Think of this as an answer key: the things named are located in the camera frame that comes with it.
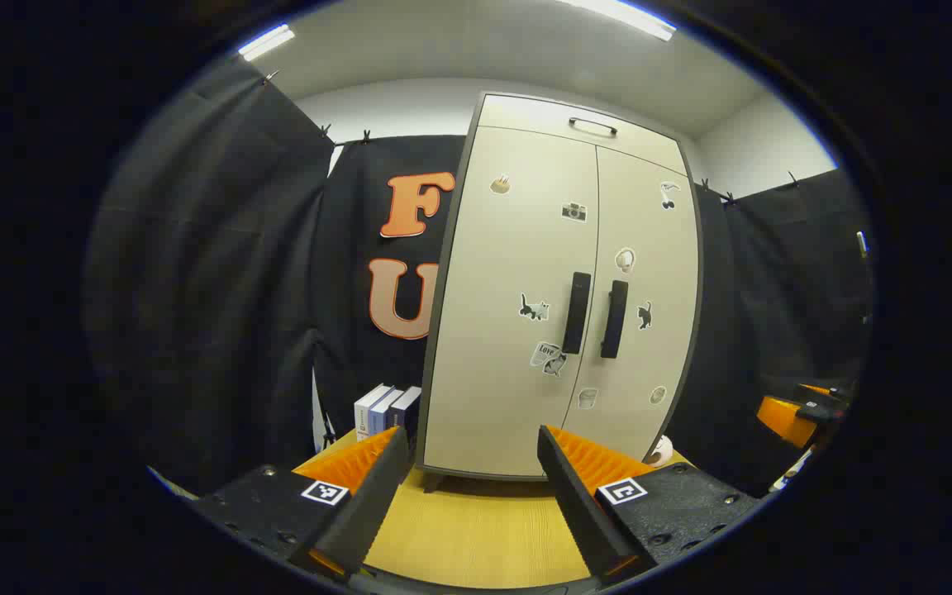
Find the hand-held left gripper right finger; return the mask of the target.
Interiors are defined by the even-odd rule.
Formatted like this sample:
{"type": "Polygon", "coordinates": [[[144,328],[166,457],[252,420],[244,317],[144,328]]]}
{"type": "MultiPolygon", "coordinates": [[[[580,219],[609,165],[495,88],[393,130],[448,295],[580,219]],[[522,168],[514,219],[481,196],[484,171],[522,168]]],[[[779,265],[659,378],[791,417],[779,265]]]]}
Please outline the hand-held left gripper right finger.
{"type": "Polygon", "coordinates": [[[653,468],[555,426],[536,446],[587,568],[622,583],[694,553],[760,504],[689,463],[653,468]]]}

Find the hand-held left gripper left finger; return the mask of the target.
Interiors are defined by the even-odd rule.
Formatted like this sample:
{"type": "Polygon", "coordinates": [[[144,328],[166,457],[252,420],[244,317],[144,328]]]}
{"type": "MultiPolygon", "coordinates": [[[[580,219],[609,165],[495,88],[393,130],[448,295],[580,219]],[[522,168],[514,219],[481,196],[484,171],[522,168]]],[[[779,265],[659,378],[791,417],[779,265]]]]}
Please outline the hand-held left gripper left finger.
{"type": "Polygon", "coordinates": [[[198,498],[201,516],[277,561],[328,579],[362,569],[411,470],[395,426],[296,469],[253,469],[198,498]]]}

